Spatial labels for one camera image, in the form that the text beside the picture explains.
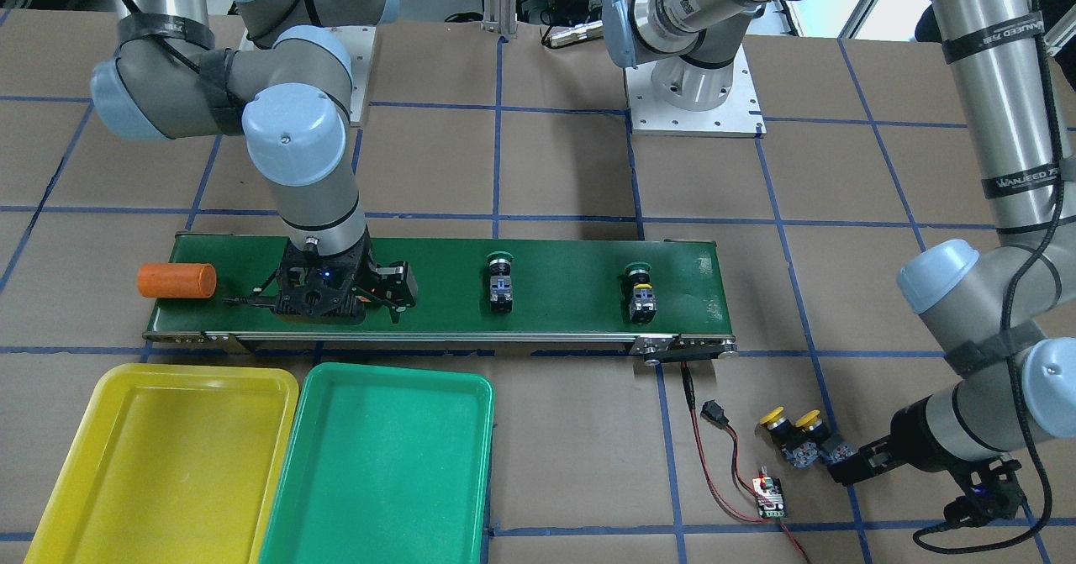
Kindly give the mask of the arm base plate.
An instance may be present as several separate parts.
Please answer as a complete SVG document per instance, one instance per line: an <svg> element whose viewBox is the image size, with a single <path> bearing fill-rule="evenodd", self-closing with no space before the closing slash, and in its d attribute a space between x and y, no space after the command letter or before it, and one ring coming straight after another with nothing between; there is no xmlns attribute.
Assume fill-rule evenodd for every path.
<svg viewBox="0 0 1076 564"><path fill-rule="evenodd" d="M294 25L265 50L245 38L238 48L239 93L289 82L310 85L330 95L350 126L362 127L376 42L372 25Z"/></svg>
<svg viewBox="0 0 1076 564"><path fill-rule="evenodd" d="M642 135L754 138L767 132L744 47L719 69L672 57L624 70L633 130Z"/></svg>

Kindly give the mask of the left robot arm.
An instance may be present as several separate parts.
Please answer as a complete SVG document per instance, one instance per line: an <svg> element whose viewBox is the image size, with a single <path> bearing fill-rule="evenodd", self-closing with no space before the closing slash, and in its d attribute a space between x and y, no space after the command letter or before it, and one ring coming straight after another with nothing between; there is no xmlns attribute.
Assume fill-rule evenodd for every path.
<svg viewBox="0 0 1076 564"><path fill-rule="evenodd" d="M622 67L653 64L672 105L686 77L726 77L751 10L771 0L604 0L604 39ZM900 269L905 300L958 375L893 415L890 431L830 465L852 485L900 466L949 473L961 495L934 532L1017 514L1015 473L1025 449L1042 488L1035 530L1053 495L1038 446L1073 437L1073 338L1049 338L1037 318L1073 301L1073 150L1054 100L1038 0L928 0L957 85L999 246L931 246Z"/></svg>

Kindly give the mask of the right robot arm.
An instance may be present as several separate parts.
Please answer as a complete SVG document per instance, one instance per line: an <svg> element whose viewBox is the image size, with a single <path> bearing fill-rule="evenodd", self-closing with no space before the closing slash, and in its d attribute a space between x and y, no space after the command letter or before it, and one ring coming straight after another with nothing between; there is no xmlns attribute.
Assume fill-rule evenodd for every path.
<svg viewBox="0 0 1076 564"><path fill-rule="evenodd" d="M398 0L232 0L253 50L220 47L206 0L118 0L118 54L93 67L93 105L128 141L242 136L289 241L230 306L305 322L398 322L417 299L407 262L377 264L346 126L360 79L341 27L392 23Z"/></svg>

